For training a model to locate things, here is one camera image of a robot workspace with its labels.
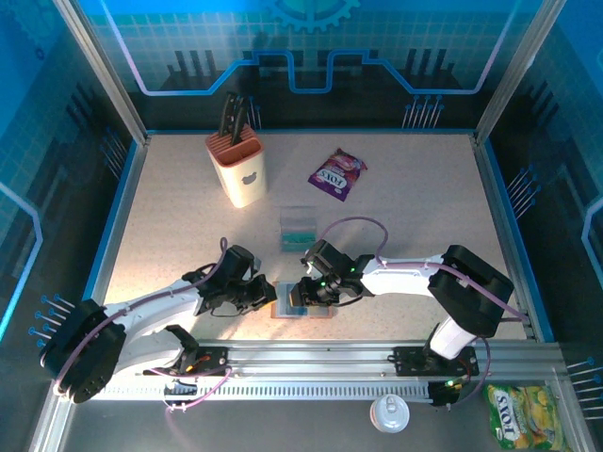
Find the teal credit card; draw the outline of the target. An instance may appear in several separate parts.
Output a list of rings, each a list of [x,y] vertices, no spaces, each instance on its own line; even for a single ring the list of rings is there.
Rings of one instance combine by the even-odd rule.
[[[315,232],[285,231],[281,233],[282,252],[306,252],[315,242]]]

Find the black connector box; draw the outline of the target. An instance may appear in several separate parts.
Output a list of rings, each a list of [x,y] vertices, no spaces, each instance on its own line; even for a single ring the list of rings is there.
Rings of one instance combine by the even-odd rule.
[[[180,380],[168,382],[163,390],[163,403],[168,412],[185,412],[198,398],[196,384],[183,383]]]
[[[446,381],[432,381],[428,383],[428,395],[433,407],[448,407],[456,404],[461,399],[461,392],[471,382],[469,376],[447,379]]]

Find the beige knife block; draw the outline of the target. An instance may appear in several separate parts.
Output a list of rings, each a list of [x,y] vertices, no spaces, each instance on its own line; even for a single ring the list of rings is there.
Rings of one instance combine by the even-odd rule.
[[[264,147],[254,130],[245,126],[241,141],[214,133],[205,139],[220,184],[235,208],[243,208],[268,192]]]

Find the purple candy bag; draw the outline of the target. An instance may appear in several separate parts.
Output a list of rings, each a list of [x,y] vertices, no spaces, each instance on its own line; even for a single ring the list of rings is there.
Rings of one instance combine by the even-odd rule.
[[[362,159],[338,148],[308,177],[307,182],[344,202],[365,170],[367,165]]]

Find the white tin can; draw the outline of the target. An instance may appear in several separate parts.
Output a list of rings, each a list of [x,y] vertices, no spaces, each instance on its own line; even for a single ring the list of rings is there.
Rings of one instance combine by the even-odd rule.
[[[371,404],[369,417],[378,431],[398,433],[407,428],[410,409],[399,395],[383,395]]]

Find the yellow candy bag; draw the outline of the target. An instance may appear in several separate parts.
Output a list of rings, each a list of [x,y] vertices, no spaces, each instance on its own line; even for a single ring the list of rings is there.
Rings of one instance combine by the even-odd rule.
[[[488,384],[483,394],[490,430],[503,450],[573,452],[554,395],[547,386]]]

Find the aluminium mounting rail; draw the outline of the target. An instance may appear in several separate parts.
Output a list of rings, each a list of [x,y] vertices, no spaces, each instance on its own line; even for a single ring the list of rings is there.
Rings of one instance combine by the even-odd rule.
[[[194,341],[192,347],[227,347],[228,365],[256,379],[392,379],[395,366],[387,361],[394,347],[425,347],[422,341]],[[554,343],[529,340],[477,339],[479,376],[496,381],[565,379],[568,371]],[[454,377],[398,377],[444,380]]]

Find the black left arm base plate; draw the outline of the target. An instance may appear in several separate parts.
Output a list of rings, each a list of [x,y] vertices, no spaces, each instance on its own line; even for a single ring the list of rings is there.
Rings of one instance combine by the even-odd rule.
[[[200,347],[196,351],[184,351],[175,364],[143,370],[145,376],[171,378],[200,378],[204,376],[224,376],[228,367],[227,347]]]

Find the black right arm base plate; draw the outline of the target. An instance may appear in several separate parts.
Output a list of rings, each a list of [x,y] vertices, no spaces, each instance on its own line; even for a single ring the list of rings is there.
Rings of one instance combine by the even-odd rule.
[[[475,377],[480,374],[475,348],[464,347],[451,360],[426,347],[394,347],[387,361],[398,377]]]

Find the aluminium side rail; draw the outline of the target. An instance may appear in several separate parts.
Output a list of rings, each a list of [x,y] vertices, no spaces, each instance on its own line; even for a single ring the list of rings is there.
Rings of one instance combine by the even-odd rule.
[[[136,142],[128,151],[122,176],[90,269],[83,300],[93,299],[100,303],[105,301],[147,152],[147,144],[138,145]]]
[[[518,306],[527,313],[530,338],[542,343],[553,343],[555,336],[548,319],[522,239],[515,213],[507,193],[499,165],[489,141],[479,143],[470,137],[476,163],[497,231],[497,237]]]

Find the black handled knife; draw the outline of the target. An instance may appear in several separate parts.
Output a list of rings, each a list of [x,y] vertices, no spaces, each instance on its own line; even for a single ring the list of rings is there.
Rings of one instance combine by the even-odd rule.
[[[226,97],[223,103],[222,111],[220,114],[220,124],[218,128],[218,134],[220,137],[225,137],[233,132],[236,120],[236,114],[242,107],[243,102],[246,100],[244,96],[241,96],[233,91],[227,91]]]
[[[233,116],[232,128],[231,128],[231,141],[232,146],[236,146],[242,141],[241,132],[247,122],[248,107],[246,104],[242,104],[237,107]]]

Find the aluminium frame post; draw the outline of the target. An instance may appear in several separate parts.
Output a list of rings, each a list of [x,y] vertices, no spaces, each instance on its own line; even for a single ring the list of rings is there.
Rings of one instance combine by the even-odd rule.
[[[128,133],[138,146],[146,146],[148,143],[146,127],[105,49],[95,36],[83,9],[76,0],[52,0],[52,2],[122,119]]]
[[[485,144],[494,130],[566,2],[567,0],[543,0],[538,8],[478,122],[474,134],[474,141],[478,147]]]

